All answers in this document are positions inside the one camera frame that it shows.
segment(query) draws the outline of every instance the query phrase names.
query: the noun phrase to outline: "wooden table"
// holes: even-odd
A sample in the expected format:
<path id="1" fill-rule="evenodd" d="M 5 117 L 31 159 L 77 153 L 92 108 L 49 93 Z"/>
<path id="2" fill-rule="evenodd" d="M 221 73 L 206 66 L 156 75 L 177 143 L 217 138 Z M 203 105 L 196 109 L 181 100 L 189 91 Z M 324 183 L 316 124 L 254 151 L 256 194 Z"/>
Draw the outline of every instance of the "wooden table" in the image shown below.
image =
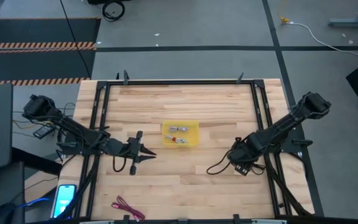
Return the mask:
<path id="1" fill-rule="evenodd" d="M 288 113 L 279 79 L 264 80 L 273 122 Z M 74 119 L 89 127 L 97 81 L 82 81 Z M 102 111 L 99 104 L 98 125 Z M 193 148 L 166 148 L 162 144 L 162 123 L 166 119 L 195 119 L 200 122 L 200 144 Z M 111 207 L 121 195 L 149 220 L 273 218 L 267 175 L 249 173 L 243 177 L 229 166 L 222 174 L 208 175 L 206 169 L 221 160 L 234 138 L 257 130 L 249 85 L 147 85 L 113 86 L 110 90 L 106 126 L 112 138 L 126 142 L 138 130 L 142 142 L 157 158 L 141 162 L 135 176 L 131 162 L 116 173 L 112 157 L 100 160 L 92 220 L 122 220 L 124 211 Z M 300 161 L 282 154 L 288 188 L 313 213 L 313 206 Z M 116 167 L 123 159 L 116 160 Z M 76 156 L 62 170 L 58 184 L 79 183 L 83 157 Z M 278 200 L 282 202 L 281 193 Z M 85 215 L 88 191 L 83 197 Z"/>

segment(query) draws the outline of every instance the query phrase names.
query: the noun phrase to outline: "smartphone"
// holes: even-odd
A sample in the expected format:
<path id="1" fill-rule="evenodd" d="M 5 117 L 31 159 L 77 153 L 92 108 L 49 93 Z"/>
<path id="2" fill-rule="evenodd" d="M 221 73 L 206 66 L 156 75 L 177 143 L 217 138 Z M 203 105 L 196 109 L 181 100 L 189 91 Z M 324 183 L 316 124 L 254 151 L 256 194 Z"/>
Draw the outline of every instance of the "smartphone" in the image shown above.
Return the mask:
<path id="1" fill-rule="evenodd" d="M 53 209 L 53 217 L 58 217 L 65 209 L 66 206 L 73 200 L 75 195 L 76 186 L 74 184 L 60 185 L 57 190 L 57 197 Z"/>

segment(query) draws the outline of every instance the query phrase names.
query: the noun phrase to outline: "concrete floor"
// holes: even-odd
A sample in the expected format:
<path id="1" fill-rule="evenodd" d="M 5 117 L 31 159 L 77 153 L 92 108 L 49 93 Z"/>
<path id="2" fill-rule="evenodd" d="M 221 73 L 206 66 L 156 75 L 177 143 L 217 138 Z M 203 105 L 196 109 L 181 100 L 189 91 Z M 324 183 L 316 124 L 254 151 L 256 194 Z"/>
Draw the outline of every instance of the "concrete floor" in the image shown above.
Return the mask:
<path id="1" fill-rule="evenodd" d="M 280 2 L 268 0 L 280 45 L 318 45 L 306 29 L 280 25 Z M 317 38 L 331 45 L 350 45 L 350 40 L 351 45 L 358 45 L 358 29 L 327 26 L 330 17 L 357 16 L 358 1 L 287 2 L 282 16 L 308 25 Z M 100 9 L 81 0 L 63 3 L 69 17 L 101 16 Z M 132 0 L 124 4 L 126 13 L 120 21 L 102 20 L 98 47 L 273 45 L 262 1 Z M 0 17 L 63 16 L 57 0 L 6 0 L 0 10 Z M 324 214 L 358 218 L 358 99 L 345 80 L 358 67 L 358 57 L 332 51 L 283 52 L 283 57 L 296 101 L 307 91 L 315 91 L 333 104 L 327 117 L 303 125 L 306 138 L 314 141 L 309 152 Z M 131 78 L 236 78 L 242 72 L 244 78 L 282 78 L 274 51 L 246 50 L 99 52 L 92 78 L 115 78 L 124 69 Z M 49 96 L 63 108 L 75 102 L 78 88 L 79 85 L 15 87 L 14 110 L 21 111 L 31 94 Z M 68 90 L 70 94 L 61 94 Z M 14 134 L 13 144 L 40 156 L 57 149 L 52 137 L 37 140 Z M 50 205 L 44 204 L 43 209 L 50 209 Z M 33 221 L 36 213 L 29 212 L 27 221 Z"/>

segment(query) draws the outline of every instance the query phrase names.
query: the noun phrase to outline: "yellow container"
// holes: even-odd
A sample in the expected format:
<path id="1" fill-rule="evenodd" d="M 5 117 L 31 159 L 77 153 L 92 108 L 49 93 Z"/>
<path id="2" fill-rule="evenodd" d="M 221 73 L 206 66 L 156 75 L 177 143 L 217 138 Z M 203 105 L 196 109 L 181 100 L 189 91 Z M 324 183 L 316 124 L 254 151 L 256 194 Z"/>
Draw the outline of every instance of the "yellow container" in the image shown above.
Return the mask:
<path id="1" fill-rule="evenodd" d="M 187 128 L 187 131 L 175 130 L 176 128 Z M 174 138 L 184 139 L 187 143 L 176 143 L 172 139 L 167 138 L 170 135 Z M 193 147 L 198 145 L 200 138 L 198 121 L 180 121 L 166 120 L 162 125 L 162 142 L 170 147 Z"/>

